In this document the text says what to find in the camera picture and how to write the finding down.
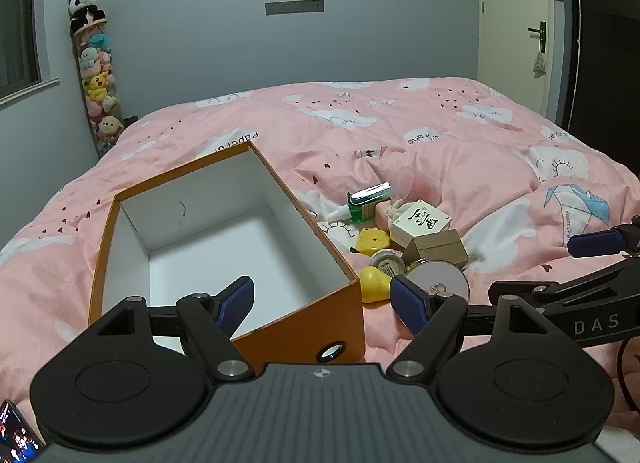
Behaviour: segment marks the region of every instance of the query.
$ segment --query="white square box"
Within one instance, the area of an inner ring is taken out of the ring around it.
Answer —
[[[391,240],[406,248],[414,237],[447,230],[451,218],[430,204],[418,200],[396,219],[389,232]]]
[[[360,284],[250,142],[210,154],[114,198],[100,244],[89,324],[130,295],[174,305],[215,295],[241,275],[255,303],[234,336],[256,371],[269,361],[337,362],[364,355]],[[156,342],[181,351],[179,339]]]

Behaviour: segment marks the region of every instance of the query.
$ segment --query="pink cloth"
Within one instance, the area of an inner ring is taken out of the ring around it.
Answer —
[[[86,325],[114,194],[245,139],[296,194],[316,199],[319,221],[323,205],[343,204],[347,191],[402,165],[424,173],[464,236],[472,303],[487,303],[496,280],[562,282],[615,263],[622,256],[570,258],[566,238],[640,214],[640,182],[625,167],[472,80],[296,84],[167,107],[129,127],[0,253],[0,396],[33,422],[33,375]],[[347,255],[356,269],[366,264]],[[367,305],[364,316],[366,359],[386,366],[410,335],[388,303]],[[614,377],[616,346],[590,352]],[[625,370],[640,402],[639,352],[634,342]],[[620,397],[614,411],[613,424],[638,432]]]

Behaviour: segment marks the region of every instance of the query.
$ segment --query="chinese character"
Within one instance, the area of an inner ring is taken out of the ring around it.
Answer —
[[[409,218],[409,221],[415,220],[415,224],[422,226],[427,225],[427,228],[433,230],[433,227],[438,222],[437,219],[430,218],[431,214],[428,213],[426,208],[417,208],[414,214]]]

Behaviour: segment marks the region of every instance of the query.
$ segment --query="metal lid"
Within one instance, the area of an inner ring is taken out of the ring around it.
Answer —
[[[354,194],[348,193],[347,196],[351,205],[364,205],[369,203],[370,201],[380,199],[383,196],[386,199],[390,199],[391,185],[388,182],[381,183],[380,185],[360,190],[359,192],[356,192]]]
[[[389,277],[404,273],[405,266],[400,252],[384,249],[378,250],[371,256],[369,266],[375,266]]]
[[[407,268],[405,276],[430,295],[447,291],[469,300],[469,283],[462,270],[447,261],[418,259]]]

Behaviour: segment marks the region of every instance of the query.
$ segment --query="smartphone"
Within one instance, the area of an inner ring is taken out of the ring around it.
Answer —
[[[5,400],[0,407],[0,462],[27,463],[43,447],[15,404]]]

